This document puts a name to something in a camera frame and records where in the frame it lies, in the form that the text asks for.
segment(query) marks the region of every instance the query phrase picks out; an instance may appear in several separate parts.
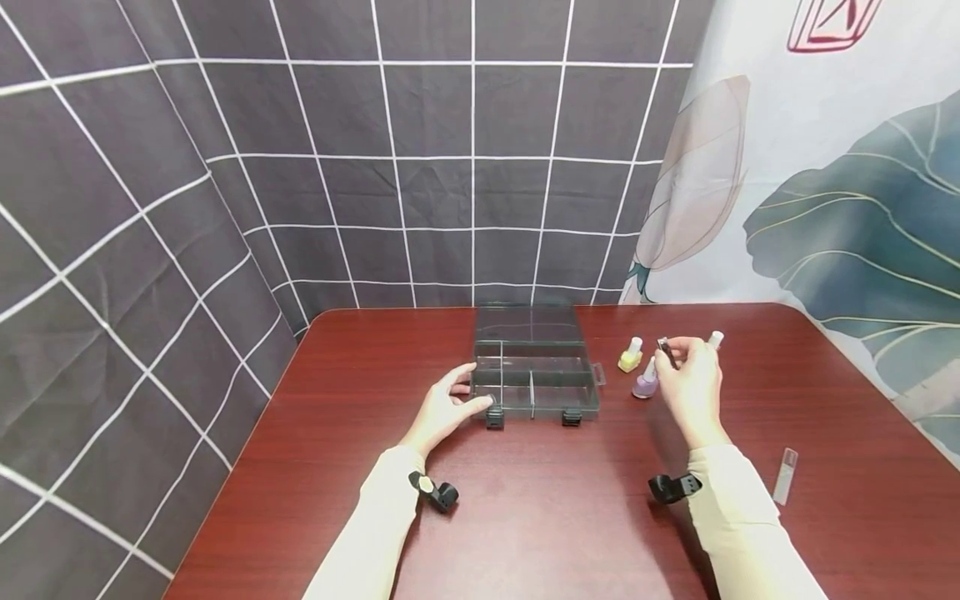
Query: black wrist mount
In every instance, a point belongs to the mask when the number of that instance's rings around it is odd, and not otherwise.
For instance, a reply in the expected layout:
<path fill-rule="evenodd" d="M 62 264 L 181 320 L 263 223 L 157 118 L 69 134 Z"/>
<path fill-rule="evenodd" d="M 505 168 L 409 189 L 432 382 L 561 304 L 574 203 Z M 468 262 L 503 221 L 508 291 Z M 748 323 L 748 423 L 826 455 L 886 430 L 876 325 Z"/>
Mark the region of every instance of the black wrist mount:
<path fill-rule="evenodd" d="M 426 498 L 430 506 L 438 513 L 446 514 L 457 503 L 460 493 L 450 484 L 444 482 L 437 486 L 433 480 L 421 472 L 414 471 L 408 476 L 410 485 Z"/>
<path fill-rule="evenodd" d="M 679 479 L 670 479 L 668 475 L 657 475 L 647 482 L 654 499 L 660 504 L 673 504 L 700 490 L 704 484 L 687 473 Z"/>

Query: curtain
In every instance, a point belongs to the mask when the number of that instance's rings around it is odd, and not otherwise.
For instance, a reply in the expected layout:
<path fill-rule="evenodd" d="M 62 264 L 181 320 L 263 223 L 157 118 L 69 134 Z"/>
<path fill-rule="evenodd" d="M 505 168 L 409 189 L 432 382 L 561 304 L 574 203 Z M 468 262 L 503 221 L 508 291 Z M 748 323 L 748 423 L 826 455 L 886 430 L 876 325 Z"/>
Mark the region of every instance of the curtain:
<path fill-rule="evenodd" d="M 793 306 L 960 468 L 958 24 L 718 2 L 623 300 Z"/>
<path fill-rule="evenodd" d="M 617 302 L 711 4 L 0 0 L 0 596 L 158 598 L 325 310 Z"/>

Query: wooden table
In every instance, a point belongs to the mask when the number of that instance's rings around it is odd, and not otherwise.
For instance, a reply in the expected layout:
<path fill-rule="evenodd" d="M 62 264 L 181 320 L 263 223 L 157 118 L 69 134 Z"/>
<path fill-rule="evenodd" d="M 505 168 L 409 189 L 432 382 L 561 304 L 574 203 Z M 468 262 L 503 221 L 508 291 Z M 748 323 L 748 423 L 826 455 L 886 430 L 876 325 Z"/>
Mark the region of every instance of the wooden table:
<path fill-rule="evenodd" d="M 800 453 L 782 520 L 831 600 L 956 597 L 960 474 L 802 315 L 773 304 L 581 307 L 609 383 L 579 429 L 474 421 L 431 456 L 461 499 L 421 510 L 396 600 L 706 598 L 684 506 L 646 481 L 685 448 L 615 361 L 632 335 L 722 329 L 723 418 L 772 488 Z M 166 598 L 298 600 L 427 387 L 471 357 L 472 309 L 338 310 L 311 326 Z"/>

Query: white bottle cap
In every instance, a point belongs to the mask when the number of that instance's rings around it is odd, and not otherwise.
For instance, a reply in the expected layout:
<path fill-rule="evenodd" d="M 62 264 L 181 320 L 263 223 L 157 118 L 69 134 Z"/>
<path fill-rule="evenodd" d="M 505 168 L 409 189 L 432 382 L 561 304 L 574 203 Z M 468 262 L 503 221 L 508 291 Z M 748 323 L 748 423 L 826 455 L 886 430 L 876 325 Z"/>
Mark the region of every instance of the white bottle cap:
<path fill-rule="evenodd" d="M 654 357 L 650 357 L 650 362 L 647 363 L 647 370 L 643 372 L 643 378 L 647 381 L 653 381 L 657 378 L 657 365 L 654 364 Z"/>
<path fill-rule="evenodd" d="M 713 346 L 713 349 L 720 349 L 720 343 L 723 342 L 723 332 L 714 331 L 710 334 L 710 339 L 707 340 L 707 343 Z"/>
<path fill-rule="evenodd" d="M 634 338 L 630 341 L 630 347 L 627 348 L 627 353 L 631 356 L 636 356 L 640 352 L 641 346 L 643 346 L 643 340 Z"/>

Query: red logo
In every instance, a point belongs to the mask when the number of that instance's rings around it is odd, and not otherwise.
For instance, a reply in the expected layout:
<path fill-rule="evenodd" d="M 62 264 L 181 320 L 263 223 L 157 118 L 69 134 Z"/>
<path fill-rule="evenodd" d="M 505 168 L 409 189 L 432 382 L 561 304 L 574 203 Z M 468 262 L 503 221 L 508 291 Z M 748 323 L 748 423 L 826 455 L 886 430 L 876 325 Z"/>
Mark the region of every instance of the red logo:
<path fill-rule="evenodd" d="M 882 0 L 800 0 L 793 17 L 790 52 L 837 52 L 867 33 Z"/>

